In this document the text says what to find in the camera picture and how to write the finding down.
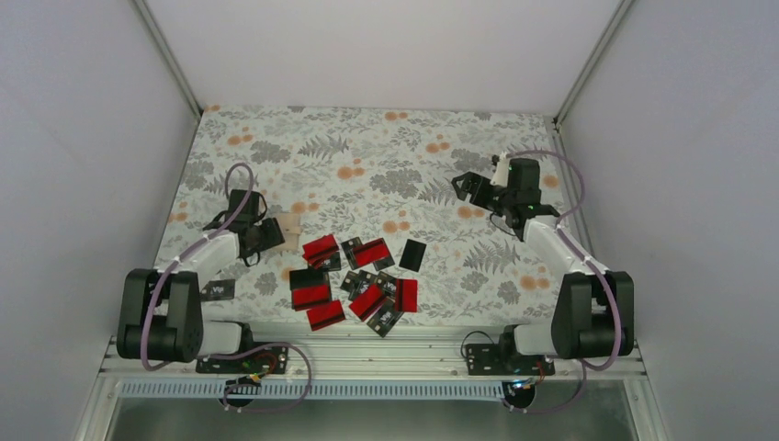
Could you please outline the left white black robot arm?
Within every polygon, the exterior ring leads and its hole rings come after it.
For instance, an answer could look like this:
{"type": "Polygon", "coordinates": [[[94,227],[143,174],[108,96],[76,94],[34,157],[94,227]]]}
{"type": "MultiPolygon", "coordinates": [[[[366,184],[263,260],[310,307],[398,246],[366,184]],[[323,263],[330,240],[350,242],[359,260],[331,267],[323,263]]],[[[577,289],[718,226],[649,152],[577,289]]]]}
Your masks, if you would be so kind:
{"type": "Polygon", "coordinates": [[[219,355],[231,371],[248,369],[255,346],[243,339],[240,323],[205,319],[201,294],[227,266],[256,265],[262,252],[284,241],[277,219],[266,215],[261,193],[231,191],[229,207],[166,268],[136,268],[126,275],[116,335],[119,356],[155,370],[219,355]]]}

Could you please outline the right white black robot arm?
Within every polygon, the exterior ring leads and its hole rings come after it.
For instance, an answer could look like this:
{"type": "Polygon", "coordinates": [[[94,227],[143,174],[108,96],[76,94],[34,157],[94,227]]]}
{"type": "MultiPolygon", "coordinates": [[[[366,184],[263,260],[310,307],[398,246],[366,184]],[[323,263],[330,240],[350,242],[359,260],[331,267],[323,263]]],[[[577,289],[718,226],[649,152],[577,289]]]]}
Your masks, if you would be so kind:
{"type": "Polygon", "coordinates": [[[598,262],[564,227],[562,215],[542,200],[538,161],[499,157],[486,177],[472,172],[452,180],[457,198],[503,218],[541,258],[560,287],[550,320],[512,327],[497,353],[500,367],[519,374],[533,356],[602,357],[611,365],[634,348],[634,281],[598,262]]]}

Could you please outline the black card by left arm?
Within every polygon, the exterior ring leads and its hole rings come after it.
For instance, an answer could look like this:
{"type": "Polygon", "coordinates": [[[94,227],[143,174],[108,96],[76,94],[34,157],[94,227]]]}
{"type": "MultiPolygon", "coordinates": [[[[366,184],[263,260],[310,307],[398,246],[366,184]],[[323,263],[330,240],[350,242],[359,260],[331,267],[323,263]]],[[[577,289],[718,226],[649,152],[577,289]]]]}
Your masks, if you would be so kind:
{"type": "Polygon", "coordinates": [[[200,300],[233,300],[235,298],[235,286],[235,279],[212,280],[200,291],[200,300]]]}

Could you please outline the beige leather card holder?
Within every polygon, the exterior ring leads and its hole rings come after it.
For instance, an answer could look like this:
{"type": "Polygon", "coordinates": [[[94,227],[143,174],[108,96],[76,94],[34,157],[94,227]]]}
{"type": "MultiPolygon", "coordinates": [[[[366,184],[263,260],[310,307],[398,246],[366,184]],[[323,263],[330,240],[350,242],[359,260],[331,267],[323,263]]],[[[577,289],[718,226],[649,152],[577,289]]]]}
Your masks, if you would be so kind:
{"type": "Polygon", "coordinates": [[[275,219],[282,231],[284,242],[270,248],[270,251],[298,251],[299,238],[302,234],[300,215],[298,213],[282,212],[278,213],[275,219]]]}

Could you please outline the black logo card bottom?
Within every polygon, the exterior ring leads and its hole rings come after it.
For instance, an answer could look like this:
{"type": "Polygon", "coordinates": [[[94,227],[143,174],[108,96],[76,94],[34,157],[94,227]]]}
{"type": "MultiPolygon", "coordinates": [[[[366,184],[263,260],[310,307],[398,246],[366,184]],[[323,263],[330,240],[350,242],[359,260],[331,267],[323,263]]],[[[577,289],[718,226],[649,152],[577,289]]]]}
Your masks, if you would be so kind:
{"type": "Polygon", "coordinates": [[[366,325],[381,338],[386,337],[402,317],[393,302],[385,303],[367,320],[366,325]]]}

